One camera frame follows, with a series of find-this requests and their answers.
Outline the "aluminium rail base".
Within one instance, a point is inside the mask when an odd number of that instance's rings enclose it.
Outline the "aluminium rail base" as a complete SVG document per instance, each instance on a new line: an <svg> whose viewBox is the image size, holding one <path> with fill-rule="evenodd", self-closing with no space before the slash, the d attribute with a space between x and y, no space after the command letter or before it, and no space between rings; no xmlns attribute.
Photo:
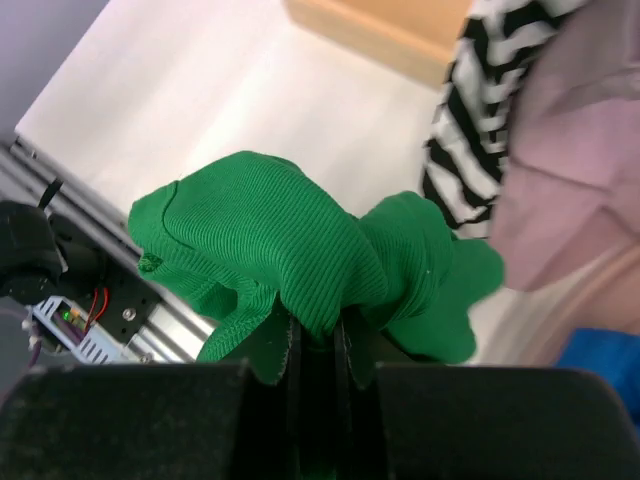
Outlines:
<svg viewBox="0 0 640 480"><path fill-rule="evenodd" d="M36 151L20 141L1 148L3 200L42 209L56 234L73 237L79 244L100 250L107 262L112 260L141 278L136 268L140 252L125 231L123 217L110 212L70 179L41 164ZM133 338L127 344L119 342L125 348L128 362L194 361L213 330L211 322L199 317L166 288L143 281L161 300ZM87 313L84 331L98 324L92 317L98 300L97 287L77 300L67 299ZM66 349L35 317L34 321L36 324L30 331L37 339Z"/></svg>

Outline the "pink tank top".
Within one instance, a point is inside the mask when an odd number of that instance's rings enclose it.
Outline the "pink tank top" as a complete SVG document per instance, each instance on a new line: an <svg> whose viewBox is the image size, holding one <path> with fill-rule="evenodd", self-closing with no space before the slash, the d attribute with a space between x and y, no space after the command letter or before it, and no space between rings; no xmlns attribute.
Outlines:
<svg viewBox="0 0 640 480"><path fill-rule="evenodd" d="M508 287L531 291L639 239L639 5L590 1L536 59L490 225Z"/></svg>

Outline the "blue tank top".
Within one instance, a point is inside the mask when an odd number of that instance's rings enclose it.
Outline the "blue tank top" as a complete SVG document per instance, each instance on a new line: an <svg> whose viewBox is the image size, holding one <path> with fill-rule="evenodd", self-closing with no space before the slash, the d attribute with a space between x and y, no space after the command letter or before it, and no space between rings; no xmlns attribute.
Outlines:
<svg viewBox="0 0 640 480"><path fill-rule="evenodd" d="M582 328L569 338L557 367L596 373L616 389L639 392L639 336Z"/></svg>

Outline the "wooden clothes rack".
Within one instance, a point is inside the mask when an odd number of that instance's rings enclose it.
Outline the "wooden clothes rack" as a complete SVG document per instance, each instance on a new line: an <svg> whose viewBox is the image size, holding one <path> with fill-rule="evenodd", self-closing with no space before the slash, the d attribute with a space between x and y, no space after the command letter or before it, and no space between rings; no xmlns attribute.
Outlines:
<svg viewBox="0 0 640 480"><path fill-rule="evenodd" d="M289 0L300 27L424 85L445 77L469 0Z"/></svg>

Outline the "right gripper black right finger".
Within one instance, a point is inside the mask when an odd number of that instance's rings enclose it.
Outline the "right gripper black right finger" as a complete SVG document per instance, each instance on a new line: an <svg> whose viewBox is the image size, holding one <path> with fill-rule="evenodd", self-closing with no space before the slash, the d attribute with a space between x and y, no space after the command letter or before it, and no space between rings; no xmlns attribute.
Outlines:
<svg viewBox="0 0 640 480"><path fill-rule="evenodd" d="M334 333L341 479L635 479L619 396L580 370L419 363L364 321Z"/></svg>

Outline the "translucent pink plastic basket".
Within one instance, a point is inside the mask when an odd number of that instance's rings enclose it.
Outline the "translucent pink plastic basket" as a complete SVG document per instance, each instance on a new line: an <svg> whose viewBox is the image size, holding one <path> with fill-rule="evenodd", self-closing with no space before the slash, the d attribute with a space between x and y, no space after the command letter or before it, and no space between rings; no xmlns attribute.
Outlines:
<svg viewBox="0 0 640 480"><path fill-rule="evenodd" d="M554 363L579 328L639 332L638 244L596 268L574 287L551 310L512 362L533 366Z"/></svg>

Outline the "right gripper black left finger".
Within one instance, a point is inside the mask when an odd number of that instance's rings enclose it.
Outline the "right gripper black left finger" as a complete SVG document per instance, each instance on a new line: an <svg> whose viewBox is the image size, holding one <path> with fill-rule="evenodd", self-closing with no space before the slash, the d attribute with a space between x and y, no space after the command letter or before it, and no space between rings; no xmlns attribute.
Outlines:
<svg viewBox="0 0 640 480"><path fill-rule="evenodd" d="M217 363L37 368L1 407L5 479L296 479L281 306Z"/></svg>

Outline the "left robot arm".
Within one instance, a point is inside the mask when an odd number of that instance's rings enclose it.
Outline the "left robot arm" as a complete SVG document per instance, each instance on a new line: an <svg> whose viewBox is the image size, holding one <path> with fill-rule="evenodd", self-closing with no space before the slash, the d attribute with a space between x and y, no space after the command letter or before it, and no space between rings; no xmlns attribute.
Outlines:
<svg viewBox="0 0 640 480"><path fill-rule="evenodd" d="M51 296L77 300L94 292L107 260L100 250L54 232L32 205L1 202L1 295L23 305Z"/></svg>

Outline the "black white striped tank top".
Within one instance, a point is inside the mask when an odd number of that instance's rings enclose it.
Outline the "black white striped tank top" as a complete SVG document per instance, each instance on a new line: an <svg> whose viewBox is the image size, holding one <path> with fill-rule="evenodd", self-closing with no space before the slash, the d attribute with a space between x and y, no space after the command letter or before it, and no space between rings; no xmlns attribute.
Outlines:
<svg viewBox="0 0 640 480"><path fill-rule="evenodd" d="M511 106L543 47L580 1L475 1L425 142L423 192L463 238L489 235L508 163Z"/></svg>

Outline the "green tank top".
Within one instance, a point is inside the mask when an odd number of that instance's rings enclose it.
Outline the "green tank top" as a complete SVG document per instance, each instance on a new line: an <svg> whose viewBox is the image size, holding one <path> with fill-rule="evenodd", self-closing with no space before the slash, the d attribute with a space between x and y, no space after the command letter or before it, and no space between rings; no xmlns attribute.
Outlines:
<svg viewBox="0 0 640 480"><path fill-rule="evenodd" d="M281 305L317 341L356 308L406 353L446 364L476 349L471 307L503 281L501 256L461 239L411 191L361 217L294 163L243 151L138 199L140 275L216 321L198 358L228 355Z"/></svg>

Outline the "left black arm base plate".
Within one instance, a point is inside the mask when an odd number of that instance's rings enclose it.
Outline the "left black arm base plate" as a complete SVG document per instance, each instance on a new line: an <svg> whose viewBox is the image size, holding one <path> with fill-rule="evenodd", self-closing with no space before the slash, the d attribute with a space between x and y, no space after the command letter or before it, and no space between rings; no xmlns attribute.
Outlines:
<svg viewBox="0 0 640 480"><path fill-rule="evenodd" d="M106 264L97 293L92 317L122 344L133 338L161 300L141 278L112 260Z"/></svg>

